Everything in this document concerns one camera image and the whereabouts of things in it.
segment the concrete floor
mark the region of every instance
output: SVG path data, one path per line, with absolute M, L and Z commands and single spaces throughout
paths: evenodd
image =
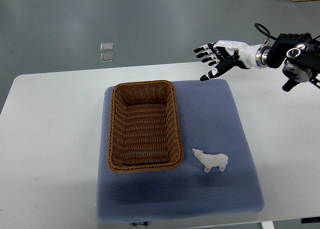
M 319 19 L 320 1 L 0 0 L 0 111 L 21 74 L 194 62 L 193 49 L 209 42 L 263 43 L 256 22 L 276 37 L 307 32 L 315 37 Z M 100 62 L 102 42 L 114 43 L 113 61 Z M 320 226 L 300 220 L 274 224 Z

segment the wicker basket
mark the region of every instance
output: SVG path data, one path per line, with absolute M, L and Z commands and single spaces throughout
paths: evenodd
M 109 168 L 116 173 L 175 169 L 184 159 L 175 86 L 121 83 L 111 98 Z

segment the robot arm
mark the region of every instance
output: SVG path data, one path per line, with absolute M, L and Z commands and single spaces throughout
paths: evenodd
M 289 92 L 299 83 L 308 81 L 320 88 L 320 81 L 316 79 L 320 73 L 320 42 L 316 39 L 320 36 L 312 39 L 309 33 L 280 34 L 276 38 L 263 25 L 256 23 L 254 26 L 268 37 L 264 44 L 219 40 L 194 50 L 195 53 L 201 52 L 197 58 L 207 56 L 202 62 L 210 61 L 208 65 L 213 66 L 200 78 L 201 81 L 217 78 L 234 66 L 242 69 L 279 68 L 285 60 L 282 72 L 289 79 L 282 87 L 284 91 Z M 269 38 L 275 40 L 272 46 L 267 45 Z

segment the blue foam pad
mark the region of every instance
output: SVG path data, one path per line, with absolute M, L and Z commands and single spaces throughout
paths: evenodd
M 100 223 L 145 222 L 241 212 L 264 207 L 256 168 L 225 80 L 175 81 L 184 161 L 173 170 L 119 174 L 107 165 L 110 104 L 104 96 L 97 184 Z M 192 148 L 229 157 L 209 173 Z

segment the polar bear figurine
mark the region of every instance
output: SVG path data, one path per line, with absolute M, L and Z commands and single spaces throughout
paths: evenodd
M 225 154 L 204 154 L 203 150 L 192 148 L 194 156 L 205 166 L 204 172 L 210 172 L 212 167 L 219 167 L 219 171 L 222 172 L 226 169 L 228 164 L 228 157 Z

